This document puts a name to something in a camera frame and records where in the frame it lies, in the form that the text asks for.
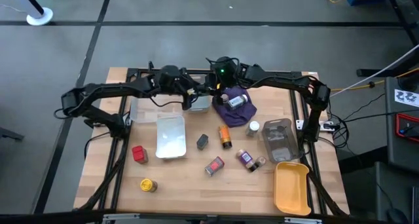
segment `concrete floor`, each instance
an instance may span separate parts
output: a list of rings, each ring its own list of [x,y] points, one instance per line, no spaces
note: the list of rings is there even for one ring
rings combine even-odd
[[[397,0],[409,20],[419,15],[410,0]],[[54,21],[96,21],[103,0],[38,0]],[[0,3],[21,9],[12,0]],[[25,20],[0,7],[0,21]],[[327,0],[110,0],[105,21],[396,22],[388,2],[351,7]],[[0,26],[0,126],[25,135],[1,140],[0,213],[30,213],[54,150],[61,121],[52,116],[60,96],[75,85],[93,26]],[[269,70],[317,71],[331,88],[352,84],[357,68],[383,68],[412,47],[400,28],[104,26],[85,83],[102,83],[109,67],[175,64],[208,68],[205,57],[234,56]],[[347,92],[332,99],[345,117],[383,92]],[[384,111],[378,100],[357,116]],[[350,124],[350,147],[362,153],[386,144],[385,118]],[[72,122],[46,212],[68,211],[83,166],[83,145],[91,129]],[[340,159],[350,156],[338,151]]]

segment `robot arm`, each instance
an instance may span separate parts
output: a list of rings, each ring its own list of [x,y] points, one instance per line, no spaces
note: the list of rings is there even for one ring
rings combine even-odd
[[[174,65],[166,65],[156,73],[138,77],[130,83],[87,84],[62,95],[63,113],[68,117],[86,117],[86,123],[90,126],[93,122],[104,124],[109,128],[112,137],[122,138],[127,133],[122,116],[110,115],[92,106],[95,100],[117,96],[150,98],[157,94],[173,94],[183,97],[182,109],[188,110],[193,100],[199,96],[212,95],[219,99],[226,87],[271,86],[296,90],[303,96],[311,107],[310,117],[304,121],[302,128],[303,139],[311,142],[318,140],[319,117],[329,103],[330,89],[316,78],[288,78],[281,73],[266,72],[259,65],[237,66],[228,57],[222,57],[211,64],[211,70],[213,73],[206,76],[204,84],[194,81],[185,68],[178,69]]]

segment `white bottle cap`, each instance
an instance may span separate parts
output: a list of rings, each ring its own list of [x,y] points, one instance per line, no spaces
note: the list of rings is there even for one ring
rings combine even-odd
[[[257,121],[251,121],[249,127],[252,131],[259,130],[259,123]]]
[[[244,97],[245,103],[249,101],[249,99],[247,98],[247,96],[245,94],[242,94],[242,96]]]

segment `purple bag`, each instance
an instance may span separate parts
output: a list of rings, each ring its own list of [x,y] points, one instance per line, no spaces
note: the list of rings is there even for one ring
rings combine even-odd
[[[237,96],[245,94],[249,101],[243,104],[241,107],[229,111],[225,106],[217,104],[215,97],[212,98],[212,106],[220,117],[224,120],[228,127],[241,126],[250,121],[250,119],[256,114],[256,107],[251,103],[251,99],[247,90],[240,87],[227,88],[223,92],[231,100]]]

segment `yellow plastic tray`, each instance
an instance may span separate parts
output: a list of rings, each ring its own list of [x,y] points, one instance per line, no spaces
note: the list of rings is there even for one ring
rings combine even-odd
[[[275,169],[274,203],[282,212],[308,215],[312,210],[307,205],[308,168],[295,162],[280,162]]]

